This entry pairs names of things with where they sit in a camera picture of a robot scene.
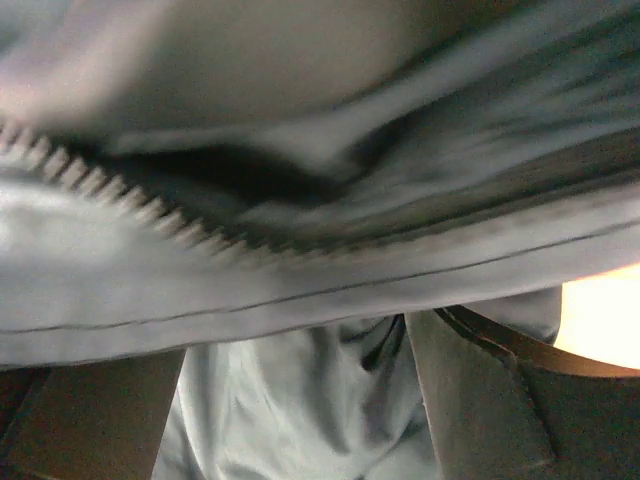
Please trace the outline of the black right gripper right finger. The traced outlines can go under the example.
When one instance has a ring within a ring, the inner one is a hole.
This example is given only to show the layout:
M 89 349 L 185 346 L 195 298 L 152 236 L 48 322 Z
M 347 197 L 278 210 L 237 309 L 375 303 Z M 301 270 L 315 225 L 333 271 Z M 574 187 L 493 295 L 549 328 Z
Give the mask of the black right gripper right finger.
M 635 479 L 639 373 L 461 306 L 406 318 L 445 479 Z

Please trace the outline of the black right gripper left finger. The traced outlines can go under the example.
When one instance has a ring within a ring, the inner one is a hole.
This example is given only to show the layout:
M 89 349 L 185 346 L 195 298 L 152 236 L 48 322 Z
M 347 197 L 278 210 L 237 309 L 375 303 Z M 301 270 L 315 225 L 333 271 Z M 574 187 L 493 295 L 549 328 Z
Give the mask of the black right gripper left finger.
M 150 478 L 184 356 L 2 370 L 2 478 Z

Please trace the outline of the dark grey zip jacket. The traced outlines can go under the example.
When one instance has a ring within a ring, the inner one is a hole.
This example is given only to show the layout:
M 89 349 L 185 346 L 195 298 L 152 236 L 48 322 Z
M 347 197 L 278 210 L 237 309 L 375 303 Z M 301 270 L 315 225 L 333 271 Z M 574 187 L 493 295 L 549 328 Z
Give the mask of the dark grey zip jacket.
M 184 351 L 148 479 L 445 479 L 407 316 L 638 261 L 635 1 L 1 5 L 1 372 Z

